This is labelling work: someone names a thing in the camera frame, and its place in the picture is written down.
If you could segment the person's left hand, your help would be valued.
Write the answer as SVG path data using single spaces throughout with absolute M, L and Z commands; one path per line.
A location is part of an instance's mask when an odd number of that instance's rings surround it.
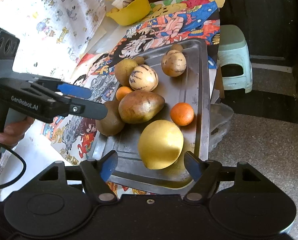
M 23 121 L 9 124 L 0 133 L 0 143 L 10 147 L 16 146 L 24 138 L 25 132 L 34 121 L 34 118 L 28 116 Z

